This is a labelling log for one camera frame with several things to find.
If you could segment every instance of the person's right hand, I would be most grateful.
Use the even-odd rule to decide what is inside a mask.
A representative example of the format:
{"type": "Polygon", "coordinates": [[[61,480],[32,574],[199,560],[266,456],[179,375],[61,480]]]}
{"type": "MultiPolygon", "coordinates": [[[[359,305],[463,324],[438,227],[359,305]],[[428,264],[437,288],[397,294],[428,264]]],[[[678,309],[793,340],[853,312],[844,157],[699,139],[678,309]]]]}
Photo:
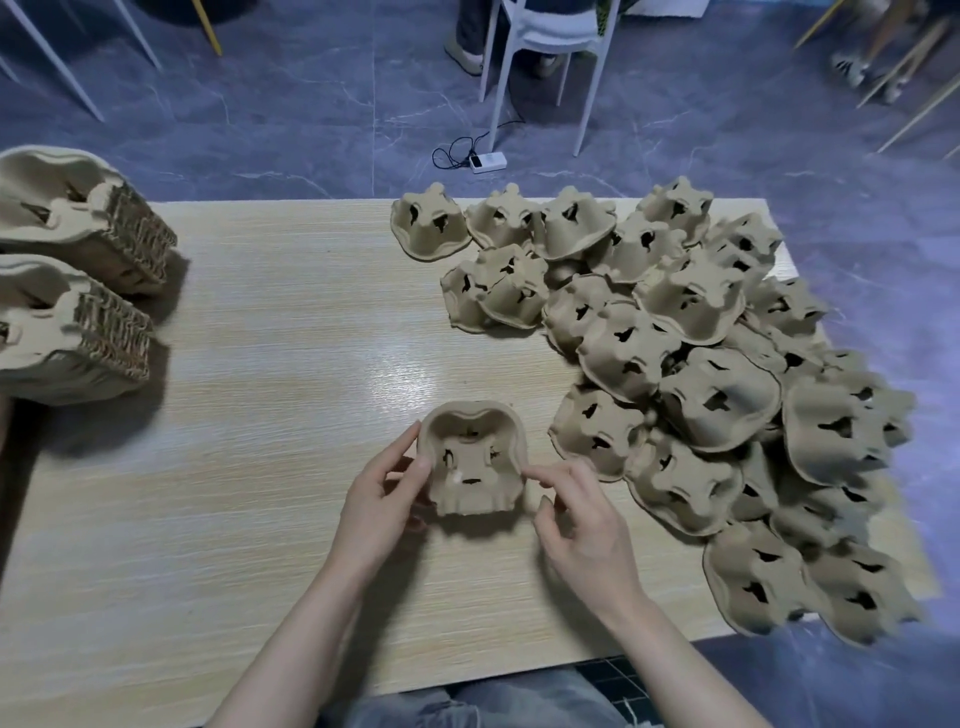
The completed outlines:
{"type": "Polygon", "coordinates": [[[573,593],[608,629],[636,613],[646,600],[636,573],[630,530],[583,460],[531,465],[523,474],[557,492],[543,496],[534,527],[547,558],[573,593]],[[572,538],[561,534],[557,514],[569,511],[572,538]]]}

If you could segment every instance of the jeans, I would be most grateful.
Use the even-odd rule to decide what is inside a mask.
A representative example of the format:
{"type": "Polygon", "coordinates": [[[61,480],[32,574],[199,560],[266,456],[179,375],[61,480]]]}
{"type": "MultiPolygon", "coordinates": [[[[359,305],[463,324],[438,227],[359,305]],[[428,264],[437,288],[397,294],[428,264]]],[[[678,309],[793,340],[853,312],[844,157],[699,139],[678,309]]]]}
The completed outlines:
{"type": "Polygon", "coordinates": [[[343,728],[624,728],[607,698],[573,667],[358,700],[343,728]]]}
{"type": "MultiPolygon", "coordinates": [[[[491,5],[492,0],[460,0],[457,42],[474,56],[483,55],[491,5]]],[[[595,5],[596,0],[527,0],[526,8],[537,12],[555,12],[557,15],[573,15],[588,11],[595,5]]]]}

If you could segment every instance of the person's left hand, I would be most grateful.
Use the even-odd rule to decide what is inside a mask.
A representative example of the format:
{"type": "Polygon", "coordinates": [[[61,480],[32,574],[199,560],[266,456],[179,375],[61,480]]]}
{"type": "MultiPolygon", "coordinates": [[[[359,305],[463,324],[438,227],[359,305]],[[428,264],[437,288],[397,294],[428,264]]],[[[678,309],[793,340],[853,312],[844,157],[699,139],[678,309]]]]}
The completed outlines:
{"type": "Polygon", "coordinates": [[[424,457],[404,456],[420,434],[417,421],[367,463],[353,480],[340,513],[340,524],[325,568],[346,570],[364,584],[394,550],[405,528],[420,530],[423,521],[410,515],[432,470],[424,457]],[[399,482],[392,473],[402,473],[399,482]]]}

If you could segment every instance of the light wood tabletop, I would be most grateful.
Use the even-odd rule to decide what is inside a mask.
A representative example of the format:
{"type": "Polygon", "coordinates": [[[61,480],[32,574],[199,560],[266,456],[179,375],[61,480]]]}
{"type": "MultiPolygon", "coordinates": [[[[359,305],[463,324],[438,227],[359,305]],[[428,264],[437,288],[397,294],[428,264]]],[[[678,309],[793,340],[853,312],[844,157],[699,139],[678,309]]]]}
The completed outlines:
{"type": "MultiPolygon", "coordinates": [[[[617,204],[623,215],[636,200],[617,204]]],[[[510,404],[531,460],[557,459],[546,430],[575,368],[539,331],[470,335],[447,320],[440,277],[475,248],[411,260],[385,200],[156,208],[188,261],[176,307],[153,308],[165,349],[145,391],[53,419],[0,589],[3,728],[205,722],[323,562],[360,467],[444,401],[510,404]]],[[[762,200],[712,209],[751,210],[768,216],[762,200]]],[[[778,272],[792,274],[788,256],[778,272]]],[[[650,596],[690,639],[730,633],[702,548],[622,482],[608,493],[650,596]]],[[[891,500],[873,544],[903,562],[914,595],[935,595],[891,500]]],[[[403,545],[368,594],[345,676],[393,692],[616,652],[535,544],[526,518],[506,516],[403,545]]]]}

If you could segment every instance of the power strip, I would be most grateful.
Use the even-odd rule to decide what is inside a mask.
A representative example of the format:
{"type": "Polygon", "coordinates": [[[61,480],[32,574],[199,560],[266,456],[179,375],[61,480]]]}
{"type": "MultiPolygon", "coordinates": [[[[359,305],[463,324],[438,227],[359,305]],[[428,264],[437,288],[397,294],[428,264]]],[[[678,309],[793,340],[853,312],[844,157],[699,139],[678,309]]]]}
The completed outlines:
{"type": "Polygon", "coordinates": [[[498,169],[506,169],[507,158],[502,152],[490,152],[488,155],[471,154],[469,157],[470,169],[473,174],[481,175],[484,172],[495,172],[498,169]]]}

